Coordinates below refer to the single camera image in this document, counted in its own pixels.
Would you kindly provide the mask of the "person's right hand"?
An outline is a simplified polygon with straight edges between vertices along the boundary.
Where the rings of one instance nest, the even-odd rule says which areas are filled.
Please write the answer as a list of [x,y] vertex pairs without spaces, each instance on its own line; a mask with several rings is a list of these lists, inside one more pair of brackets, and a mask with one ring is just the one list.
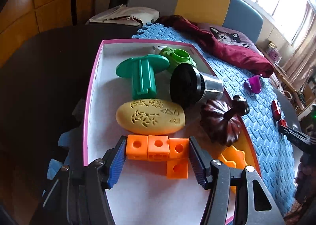
[[303,179],[311,179],[312,187],[315,187],[315,163],[304,165],[302,162],[298,166],[297,175],[295,178],[295,183],[299,184]]

